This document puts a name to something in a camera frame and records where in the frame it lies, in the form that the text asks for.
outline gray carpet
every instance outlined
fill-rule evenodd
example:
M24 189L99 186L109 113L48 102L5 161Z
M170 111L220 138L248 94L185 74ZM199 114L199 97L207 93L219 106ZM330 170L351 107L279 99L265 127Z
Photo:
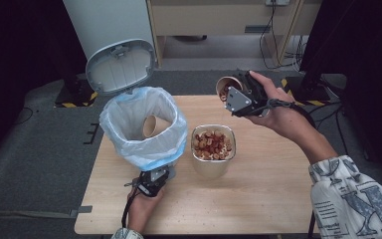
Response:
M174 96L209 95L215 94L218 79L236 73L155 71L145 85L162 87ZM278 86L280 79L297 75L296 72L264 74ZM98 96L95 103L87 108L54 108L54 101L62 86L63 81L55 81L31 91L26 96L25 109L20 112L18 121L0 146L0 211L56 212L68 215L81 205L101 141L101 128L97 129L93 143L87 142L93 137L90 134L95 130L93 123L98 123L98 115L111 97ZM315 120L323 119L338 107L325 107L315 111L312 116ZM350 122L342 114L339 114L339 125L349 155L361 171L382 184L382 167L379 163L364 159L363 148ZM319 130L339 153L345 153L335 117L323 121ZM100 235L77 235L74 231L75 221L75 218L0 217L0 238L100 238ZM304 235L285 235L283 238L304 238Z

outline trash bag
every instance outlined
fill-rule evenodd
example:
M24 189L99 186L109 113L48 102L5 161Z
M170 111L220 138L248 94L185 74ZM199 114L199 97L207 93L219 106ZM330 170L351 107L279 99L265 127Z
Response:
M150 115L171 121L172 125L154 137L144 138L143 123ZM186 118L162 88L135 88L131 94L114 97L104 106L99 121L116 153L141 171L174 163L184 152Z

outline desk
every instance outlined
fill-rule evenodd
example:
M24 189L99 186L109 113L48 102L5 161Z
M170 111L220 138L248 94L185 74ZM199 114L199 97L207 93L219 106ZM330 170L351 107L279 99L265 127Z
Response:
M306 157L290 140L249 120L231 117L216 96L176 96L188 121L188 145L166 184L145 234L306 233L311 216L311 181ZM198 175L191 164L190 135L199 124L219 123L235 133L237 154L217 179ZM115 153L104 136L75 225L78 234L112 234L139 170Z
M165 36L245 35L248 26L267 26L272 6L261 0L146 0L154 47L162 65ZM266 42L275 64L282 64L292 35L309 35L321 0L289 0L273 18L275 37Z

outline white panel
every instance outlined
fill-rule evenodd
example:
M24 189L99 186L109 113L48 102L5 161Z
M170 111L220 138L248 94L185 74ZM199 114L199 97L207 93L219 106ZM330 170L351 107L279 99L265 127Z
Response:
M87 59L128 39L153 45L145 0L64 0L64 4Z

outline gray lid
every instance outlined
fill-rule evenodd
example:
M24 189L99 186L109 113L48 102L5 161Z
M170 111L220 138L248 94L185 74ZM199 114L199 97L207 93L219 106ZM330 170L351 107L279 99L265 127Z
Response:
M146 81L155 65L150 43L132 39L106 46L87 62L86 74L95 92L102 95L121 93Z

